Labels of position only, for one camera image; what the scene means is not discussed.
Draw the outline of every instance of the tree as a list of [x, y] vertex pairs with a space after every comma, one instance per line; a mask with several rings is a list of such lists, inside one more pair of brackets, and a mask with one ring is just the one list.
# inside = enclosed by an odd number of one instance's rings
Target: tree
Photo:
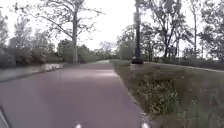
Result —
[[58, 43], [58, 54], [63, 61], [72, 62], [72, 42], [65, 39]]
[[206, 49], [214, 58], [224, 62], [224, 1], [215, 4], [211, 0], [206, 0], [202, 9], [202, 18], [206, 25], [201, 39], [204, 41]]
[[2, 48], [5, 45], [5, 42], [8, 38], [8, 28], [6, 20], [8, 18], [5, 16], [2, 16], [2, 13], [0, 11], [0, 48]]
[[100, 43], [100, 46], [100, 51], [103, 53], [104, 59], [109, 59], [111, 56], [111, 43], [104, 41]]
[[22, 49], [24, 47], [30, 47], [30, 34], [31, 27], [28, 27], [29, 20], [24, 17], [19, 17], [15, 27], [15, 36], [10, 40], [9, 47]]
[[54, 54], [55, 45], [53, 43], [49, 43], [47, 45], [47, 51], [49, 54]]
[[15, 36], [9, 41], [9, 51], [15, 57], [17, 65], [27, 65], [32, 61], [29, 20], [19, 17], [15, 24]]
[[143, 0], [142, 8], [151, 11], [151, 17], [154, 21], [153, 29], [157, 32], [156, 37], [163, 42], [165, 47], [164, 57], [167, 58], [169, 49], [173, 46], [174, 33], [181, 29], [185, 24], [185, 16], [181, 12], [181, 0], [173, 1], [173, 4], [168, 4], [166, 0]]
[[49, 37], [48, 31], [40, 32], [40, 30], [36, 30], [31, 41], [32, 56], [35, 62], [43, 63], [50, 52], [53, 54], [52, 49], [49, 48]]
[[91, 12], [95, 13], [95, 16], [101, 14], [101, 12], [96, 9], [87, 8], [84, 0], [41, 0], [36, 7], [26, 6], [26, 8], [28, 8], [28, 11], [24, 12], [29, 15], [50, 22], [50, 30], [55, 30], [57, 34], [62, 32], [71, 38], [74, 45], [73, 62], [78, 60], [78, 36], [83, 31], [91, 32], [94, 29], [94, 23], [86, 24], [86, 20], [90, 22], [94, 16], [87, 17], [86, 14], [81, 15], [81, 13]]
[[199, 26], [199, 16], [201, 9], [201, 1], [200, 0], [190, 0], [190, 11], [193, 15], [194, 19], [194, 58], [197, 58], [197, 37], [198, 37], [198, 26]]
[[135, 49], [135, 29], [133, 25], [127, 26], [117, 40], [117, 54], [121, 59], [130, 60]]

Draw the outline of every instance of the grass lawn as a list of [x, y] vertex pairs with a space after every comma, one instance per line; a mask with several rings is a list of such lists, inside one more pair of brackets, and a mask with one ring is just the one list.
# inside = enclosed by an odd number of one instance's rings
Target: grass lawn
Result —
[[162, 128], [224, 128], [224, 72], [111, 60], [150, 119]]

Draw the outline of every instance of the foliage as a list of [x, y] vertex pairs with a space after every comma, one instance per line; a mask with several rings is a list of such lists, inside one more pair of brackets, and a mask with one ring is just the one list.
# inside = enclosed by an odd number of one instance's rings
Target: foliage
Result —
[[153, 117], [151, 122], [166, 128], [224, 126], [223, 73], [155, 63], [130, 71], [128, 61], [111, 62], [145, 112]]
[[8, 18], [2, 15], [0, 11], [0, 48], [5, 46], [6, 39], [8, 38], [8, 28], [6, 20]]
[[[73, 62], [77, 61], [77, 40], [82, 32], [94, 31], [93, 17], [98, 16], [102, 12], [96, 9], [86, 7], [84, 0], [41, 0], [35, 6], [27, 5], [26, 7], [18, 7], [16, 10], [22, 11], [35, 18], [46, 20], [50, 23], [49, 30], [54, 34], [65, 34], [73, 41]], [[90, 17], [80, 15], [82, 13], [91, 14]]]
[[128, 26], [117, 40], [117, 55], [121, 59], [131, 59], [135, 48], [134, 26]]
[[217, 57], [221, 63], [224, 62], [224, 44], [223, 44], [223, 7], [224, 2], [220, 1], [215, 4], [211, 0], [205, 1], [205, 6], [202, 10], [202, 18], [206, 25], [203, 32], [200, 34], [201, 39], [205, 42], [205, 47], [208, 49], [212, 57]]

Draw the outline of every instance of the bush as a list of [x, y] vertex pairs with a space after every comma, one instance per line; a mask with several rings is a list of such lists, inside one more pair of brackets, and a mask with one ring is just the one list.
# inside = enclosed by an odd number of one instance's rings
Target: bush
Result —
[[0, 68], [15, 67], [15, 57], [3, 50], [0, 51]]

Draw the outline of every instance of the distant tree line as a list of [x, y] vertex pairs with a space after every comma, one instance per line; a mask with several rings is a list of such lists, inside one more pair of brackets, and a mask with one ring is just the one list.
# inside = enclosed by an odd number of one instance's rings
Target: distant tree line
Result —
[[[139, 2], [141, 12], [151, 18], [141, 23], [145, 61], [224, 69], [224, 1], [173, 0], [172, 10], [167, 10], [166, 0]], [[187, 15], [192, 16], [193, 26], [187, 23]], [[132, 59], [135, 38], [135, 24], [127, 26], [117, 40], [119, 58]]]

